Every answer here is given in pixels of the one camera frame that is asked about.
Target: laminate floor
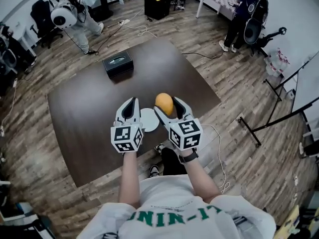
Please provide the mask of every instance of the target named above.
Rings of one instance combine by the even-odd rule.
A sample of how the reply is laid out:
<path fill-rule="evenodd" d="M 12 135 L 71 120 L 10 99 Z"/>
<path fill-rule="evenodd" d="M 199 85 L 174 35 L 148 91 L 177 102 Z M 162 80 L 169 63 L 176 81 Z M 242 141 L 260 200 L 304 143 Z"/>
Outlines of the laminate floor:
<path fill-rule="evenodd" d="M 104 22 L 103 34 L 95 37 L 88 33 L 91 47 L 97 49 L 119 28 L 120 19 L 132 18 L 143 7 L 144 0 L 127 0 L 124 6 L 110 5 L 114 16 Z M 196 19 L 197 7 L 198 2 L 187 0 L 185 11 L 172 11 L 166 18 L 153 22 L 147 21 L 141 11 L 129 26 L 145 25 L 153 34 L 169 39 L 183 53 L 219 55 L 218 41 L 224 38 L 228 21 L 206 7 Z M 38 61 L 34 73 L 27 76 L 28 81 L 18 82 L 15 105 L 2 139 L 7 158 L 2 171 L 12 183 L 13 200 L 28 201 L 38 214 L 49 216 L 59 238 L 76 237 L 102 204 L 116 201 L 121 169 L 80 188 L 75 186 L 55 137 L 47 94 L 88 65 L 154 38 L 149 33 L 138 36 L 142 31 L 143 28 L 122 27 L 97 56 L 83 55 L 67 36 L 57 39 L 51 49 L 36 49 Z M 279 79 L 267 76 L 263 56 L 251 57 L 250 50 L 242 48 L 239 53 L 224 53 L 214 60 L 196 54 L 187 55 L 187 59 L 221 99 L 220 105 L 200 121 L 213 125 L 221 135 L 220 158 L 226 181 L 230 182 L 226 194 L 241 194 L 255 206 L 266 207 L 281 225 L 294 205 L 293 195 L 297 193 L 296 203 L 300 204 L 313 188 L 318 173 L 312 159 L 298 157 L 298 144 L 306 130 L 302 117 L 295 116 L 257 132 L 263 145 L 256 148 L 253 138 L 237 119 L 243 116 L 252 127 L 262 125 L 275 103 L 275 95 L 262 82 L 268 78 L 275 84 Z M 12 98 L 10 90 L 1 100 L 0 119 L 9 111 Z M 291 109 L 292 102 L 284 94 L 283 98 L 274 119 Z M 211 127 L 203 128 L 210 140 L 200 151 L 200 161 L 221 185 L 224 177 L 217 157 L 219 139 Z M 161 166 L 160 156 L 154 151 L 139 157 L 138 162 L 141 179 L 151 165 Z M 299 178 L 297 187 L 295 175 Z"/>

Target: backpack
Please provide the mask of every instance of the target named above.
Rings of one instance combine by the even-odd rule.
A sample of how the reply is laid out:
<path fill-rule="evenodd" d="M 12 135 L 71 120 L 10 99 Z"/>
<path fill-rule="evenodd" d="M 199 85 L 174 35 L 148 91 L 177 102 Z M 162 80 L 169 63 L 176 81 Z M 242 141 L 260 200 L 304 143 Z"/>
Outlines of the backpack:
<path fill-rule="evenodd" d="M 72 27 L 78 21 L 77 8 L 71 4 L 69 0 L 49 0 L 53 10 L 51 11 L 51 19 L 54 25 L 65 30 Z"/>
<path fill-rule="evenodd" d="M 247 7 L 251 17 L 246 22 L 244 40 L 247 44 L 252 45 L 257 42 L 268 17 L 268 0 L 257 0 Z"/>
<path fill-rule="evenodd" d="M 258 0 L 249 6 L 247 5 L 248 12 L 251 18 L 254 18 L 264 23 L 268 16 L 268 0 Z"/>

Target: sneaker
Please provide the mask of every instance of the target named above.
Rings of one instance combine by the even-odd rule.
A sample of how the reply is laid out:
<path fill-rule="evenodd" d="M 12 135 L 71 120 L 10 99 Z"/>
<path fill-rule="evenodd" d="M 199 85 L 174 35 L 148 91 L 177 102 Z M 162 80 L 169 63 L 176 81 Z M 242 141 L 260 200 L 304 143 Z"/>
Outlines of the sneaker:
<path fill-rule="evenodd" d="M 156 177 L 160 175 L 160 170 L 159 167 L 157 165 L 152 165 L 150 168 L 150 177 Z"/>
<path fill-rule="evenodd" d="M 98 35 L 101 35 L 102 32 L 103 32 L 103 29 L 104 29 L 104 24 L 101 22 L 101 23 L 99 24 L 99 26 L 100 26 L 100 28 L 101 28 L 101 32 L 100 32 L 100 34 L 98 34 Z"/>
<path fill-rule="evenodd" d="M 303 155 L 305 153 L 303 144 L 301 142 L 299 143 L 299 153 L 300 155 Z"/>
<path fill-rule="evenodd" d="M 95 54 L 96 51 L 95 50 L 89 50 L 88 52 L 83 52 L 85 55 L 92 55 Z"/>
<path fill-rule="evenodd" d="M 31 66 L 35 65 L 36 60 L 38 59 L 38 57 L 34 57 L 34 61 L 31 63 Z"/>
<path fill-rule="evenodd" d="M 228 47 L 225 46 L 224 41 L 219 41 L 219 46 L 223 51 L 228 52 Z"/>
<path fill-rule="evenodd" d="M 164 146 L 164 144 L 159 144 L 158 146 L 155 146 L 155 150 L 159 153 L 159 154 L 161 154 L 161 151 L 163 150 L 165 148 L 165 146 Z"/>
<path fill-rule="evenodd" d="M 234 44 L 231 45 L 231 52 L 236 53 L 237 49 L 234 47 Z"/>

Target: wooden table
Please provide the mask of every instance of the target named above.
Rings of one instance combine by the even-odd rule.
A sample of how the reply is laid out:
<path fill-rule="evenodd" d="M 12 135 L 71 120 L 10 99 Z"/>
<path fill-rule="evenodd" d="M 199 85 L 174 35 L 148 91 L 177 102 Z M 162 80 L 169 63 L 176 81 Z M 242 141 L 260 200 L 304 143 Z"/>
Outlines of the wooden table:
<path fill-rule="evenodd" d="M 188 103 L 196 118 L 220 99 L 187 59 L 167 40 L 152 39 L 127 50 L 134 71 L 109 79 L 102 62 L 95 63 L 48 96 L 50 112 L 65 163 L 76 184 L 82 186 L 123 165 L 111 145 L 110 127 L 124 101 L 137 97 L 140 108 L 152 108 L 165 92 Z M 146 133 L 139 155 L 168 138 L 159 126 Z"/>

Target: black box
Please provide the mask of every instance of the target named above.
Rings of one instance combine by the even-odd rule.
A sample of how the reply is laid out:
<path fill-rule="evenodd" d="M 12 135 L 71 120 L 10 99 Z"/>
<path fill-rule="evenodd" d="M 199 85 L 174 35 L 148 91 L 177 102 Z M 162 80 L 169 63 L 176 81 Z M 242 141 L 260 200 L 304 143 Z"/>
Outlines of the black box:
<path fill-rule="evenodd" d="M 145 0 L 145 15 L 160 20 L 169 15 L 170 0 Z"/>
<path fill-rule="evenodd" d="M 120 52 L 103 60 L 103 65 L 110 78 L 134 69 L 133 60 L 127 51 Z"/>

